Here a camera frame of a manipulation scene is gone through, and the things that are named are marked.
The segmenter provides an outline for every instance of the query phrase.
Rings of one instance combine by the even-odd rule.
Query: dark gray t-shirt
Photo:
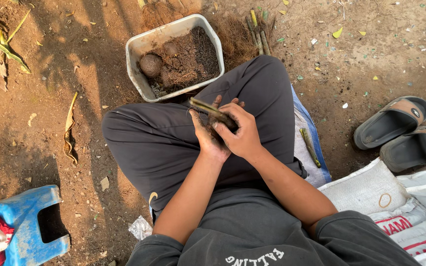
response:
[[[137,243],[127,266],[420,265],[368,216],[323,218],[316,241],[268,193],[216,191],[185,246],[164,235]]]

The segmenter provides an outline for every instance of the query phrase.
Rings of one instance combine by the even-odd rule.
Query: blue plastic stool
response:
[[[61,202],[59,195],[59,187],[52,184],[0,201],[0,216],[14,228],[4,266],[37,266],[70,250],[68,235],[43,243],[37,220],[41,209]]]

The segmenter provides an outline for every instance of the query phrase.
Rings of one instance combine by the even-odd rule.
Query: dirt ground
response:
[[[290,0],[287,6],[282,0],[217,0],[218,10],[211,0],[184,1],[200,4],[207,18],[226,13],[245,17],[258,6],[269,10],[269,17],[277,15],[270,45],[316,124],[334,179],[377,156],[378,149],[354,149],[351,136],[380,105],[404,95],[426,99],[426,0],[393,2],[350,0],[343,3],[343,20],[343,7],[327,0]],[[94,266],[113,260],[124,265],[137,242],[128,225],[139,215],[150,219],[149,209],[119,170],[100,126],[108,110],[142,102],[128,78],[124,51],[127,40],[140,33],[140,9],[135,0],[21,0],[19,5],[0,0],[6,32],[15,29],[31,4],[34,8],[10,45],[32,74],[7,60],[8,91],[0,89],[0,199],[57,184],[71,250],[45,265]],[[343,33],[335,39],[331,34],[340,27]],[[312,46],[314,38],[318,42]],[[315,70],[318,63],[321,71]],[[79,165],[72,167],[62,147],[76,91],[72,135]],[[32,114],[37,116],[29,125]],[[105,177],[109,189],[102,192]]]

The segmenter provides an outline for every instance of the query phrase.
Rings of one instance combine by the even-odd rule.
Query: round ball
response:
[[[164,44],[164,52],[167,55],[175,55],[178,53],[178,47],[175,43],[168,42]]]
[[[160,74],[162,59],[156,55],[147,54],[141,59],[139,65],[146,76],[149,78],[155,78]]]

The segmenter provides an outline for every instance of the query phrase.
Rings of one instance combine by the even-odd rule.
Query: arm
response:
[[[220,111],[228,114],[239,126],[233,134],[224,124],[213,124],[228,148],[256,168],[285,210],[299,219],[307,232],[314,236],[317,222],[337,213],[333,203],[262,147],[253,115],[231,104],[221,107]]]
[[[218,96],[213,106],[218,107],[220,103],[221,96]],[[231,154],[224,143],[212,134],[212,118],[205,126],[197,112],[192,109],[189,112],[200,143],[200,155],[174,197],[163,209],[152,231],[153,235],[166,235],[183,245],[202,220],[223,163]]]

